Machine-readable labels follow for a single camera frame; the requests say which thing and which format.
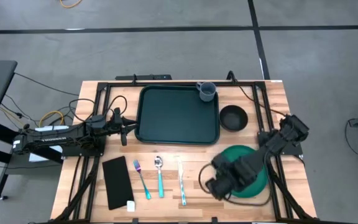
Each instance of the wooden tabletop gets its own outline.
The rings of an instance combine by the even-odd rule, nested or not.
[[[80,98],[94,100],[98,82],[83,82]],[[282,113],[289,113],[285,90],[281,81],[266,81],[268,99],[271,109]],[[139,93],[142,87],[114,87],[111,90],[110,100],[117,95],[127,98],[128,108],[123,114],[126,118],[136,119]],[[252,97],[250,87],[243,86],[244,91]],[[119,156],[125,156],[131,178],[132,189],[135,197],[135,212],[127,212],[126,207],[114,210],[108,209],[106,185],[104,183],[103,168],[99,164],[96,190],[93,201],[91,222],[131,222],[133,218],[139,218],[140,222],[210,222],[211,217],[217,217],[220,222],[246,222],[246,221],[274,221],[272,202],[262,207],[250,207],[233,205],[223,201],[217,201],[211,195],[204,193],[198,185],[198,172],[203,165],[211,162],[211,159],[227,147],[240,144],[258,149],[257,132],[259,130],[254,103],[248,100],[238,87],[218,87],[219,109],[227,105],[242,107],[248,114],[249,122],[245,129],[236,133],[230,133],[221,128],[219,141],[212,146],[192,146],[179,144],[144,144],[138,141],[134,132],[128,134],[128,145],[122,146],[120,136],[112,135],[107,138],[106,149],[101,157],[101,163]],[[123,100],[114,102],[113,108],[124,107]],[[93,110],[93,105],[87,101],[79,101],[76,114],[85,119]],[[282,117],[273,113],[274,125],[277,128]],[[162,167],[164,198],[158,197],[157,169],[154,166],[154,157],[161,156],[164,164]],[[183,163],[183,180],[187,205],[181,205],[180,184],[178,180],[177,158],[180,157]],[[51,218],[57,217],[67,206],[71,182],[77,157],[69,157],[63,163],[59,185],[53,204]],[[150,190],[152,199],[145,197],[142,182],[135,171],[132,161],[137,159],[142,166],[142,174],[145,184]],[[293,156],[282,156],[283,168],[289,191],[298,203],[311,216],[316,216],[309,184],[303,164]],[[89,162],[88,171],[91,169],[92,161]],[[81,166],[78,168],[78,175],[75,182],[73,195],[78,186]],[[203,182],[214,174],[212,169],[206,169],[201,179]],[[277,189],[280,210],[284,217],[285,207],[280,191]],[[268,185],[261,194],[254,198],[234,198],[238,202],[263,202],[269,196]],[[85,208],[88,193],[85,192],[81,204],[80,218],[85,216]]]

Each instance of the gray floor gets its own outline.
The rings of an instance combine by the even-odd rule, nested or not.
[[[257,0],[255,8],[261,26],[358,25],[358,1]],[[55,0],[0,0],[0,29],[205,25],[251,25],[247,1],[84,0],[63,9]],[[303,150],[318,216],[358,223],[358,156],[344,141],[346,120],[358,116],[358,30],[263,31],[262,40],[271,78],[284,80],[291,112],[311,128]],[[0,35],[0,59],[74,93],[82,80],[133,73],[219,79],[233,70],[262,79],[252,31]],[[15,77],[8,95],[37,119],[73,99],[40,88]],[[0,123],[14,129],[1,114]],[[349,130],[349,140],[358,150],[358,129]],[[0,223],[47,220],[58,178],[58,170],[10,176]]]

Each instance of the green plate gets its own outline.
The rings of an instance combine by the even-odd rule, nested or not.
[[[225,149],[222,153],[226,158],[233,162],[238,157],[248,155],[253,153],[255,150],[248,147],[248,146],[230,146],[227,149]],[[265,166],[263,169],[259,172],[256,181],[249,185],[246,189],[244,189],[242,192],[236,192],[232,191],[232,195],[239,197],[239,198],[250,198],[258,195],[263,191],[267,183],[267,174],[266,174],[266,168]]]

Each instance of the gray mug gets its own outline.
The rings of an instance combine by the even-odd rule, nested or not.
[[[204,102],[209,102],[214,99],[216,93],[216,86],[211,82],[198,82],[196,84],[197,90],[200,91],[200,98]]]

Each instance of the knife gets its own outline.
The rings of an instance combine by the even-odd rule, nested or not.
[[[178,172],[180,180],[181,204],[186,205],[185,188],[183,186],[183,165],[181,164],[180,159],[178,159]]]

